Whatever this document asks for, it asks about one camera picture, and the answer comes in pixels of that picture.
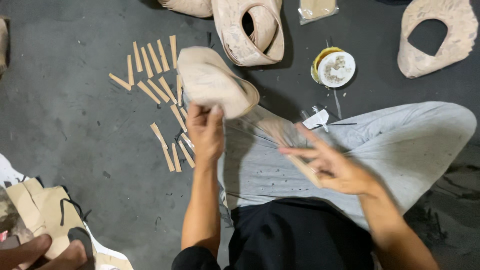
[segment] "right hand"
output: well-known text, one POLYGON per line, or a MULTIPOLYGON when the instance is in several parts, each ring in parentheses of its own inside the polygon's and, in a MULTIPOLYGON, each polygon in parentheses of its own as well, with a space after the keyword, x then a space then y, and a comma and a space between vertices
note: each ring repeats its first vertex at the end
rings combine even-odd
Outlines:
POLYGON ((280 153, 313 159, 308 165, 316 172, 323 187, 346 194, 373 195, 376 193, 380 185, 366 170, 346 159, 303 124, 298 123, 295 126, 311 141, 314 148, 284 147, 278 149, 280 153))

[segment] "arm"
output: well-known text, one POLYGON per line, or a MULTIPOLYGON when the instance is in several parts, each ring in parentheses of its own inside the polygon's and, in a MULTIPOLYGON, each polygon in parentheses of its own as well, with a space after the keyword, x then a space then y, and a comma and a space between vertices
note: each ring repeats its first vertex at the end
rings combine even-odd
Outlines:
POLYGON ((297 128, 315 149, 280 148, 279 151, 313 159, 309 166, 317 172, 323 187, 358 195, 382 267, 389 270, 437 270, 432 254, 404 221, 380 184, 305 126, 297 124, 297 128))
POLYGON ((359 195, 359 200, 383 268, 439 269, 428 248, 379 184, 359 195))
POLYGON ((182 250, 190 246, 208 248, 214 257, 220 245, 217 161, 223 152, 223 112, 214 106, 209 112, 190 103, 187 127, 195 145, 196 166, 192 195, 188 204, 181 239, 182 250))

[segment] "forearm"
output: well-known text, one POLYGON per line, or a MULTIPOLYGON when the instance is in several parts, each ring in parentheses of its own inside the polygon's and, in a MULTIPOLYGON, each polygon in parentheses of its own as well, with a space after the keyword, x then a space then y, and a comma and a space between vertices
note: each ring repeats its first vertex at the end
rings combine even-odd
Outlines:
POLYGON ((359 195, 359 199, 384 269, 438 269, 428 248, 383 188, 377 185, 370 194, 359 195))
POLYGON ((193 171, 192 195, 183 221, 182 250, 199 245, 216 257, 220 245, 217 164, 198 160, 193 171))

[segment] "gray sweatpants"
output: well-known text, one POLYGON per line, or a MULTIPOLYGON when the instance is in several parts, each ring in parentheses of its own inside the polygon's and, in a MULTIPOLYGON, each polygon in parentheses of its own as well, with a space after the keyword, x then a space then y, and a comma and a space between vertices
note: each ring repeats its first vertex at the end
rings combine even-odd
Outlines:
MULTIPOLYGON (((226 151, 218 167, 224 204, 234 209, 285 197, 321 199, 367 228, 357 196, 315 187, 258 127, 265 117, 277 116, 256 106, 247 115, 226 121, 226 151)), ((293 124, 284 121, 290 142, 309 146, 293 124)), ((337 123, 357 125, 332 125, 329 133, 323 128, 314 132, 376 175, 401 214, 442 176, 477 125, 471 111, 445 102, 402 105, 337 123)))

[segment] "clear plastic film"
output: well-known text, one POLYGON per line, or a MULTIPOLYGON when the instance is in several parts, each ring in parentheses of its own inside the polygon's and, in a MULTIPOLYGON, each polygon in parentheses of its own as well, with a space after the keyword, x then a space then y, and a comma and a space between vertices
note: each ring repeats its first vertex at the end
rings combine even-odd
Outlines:
POLYGON ((300 0, 300 24, 320 20, 338 13, 336 0, 300 0))

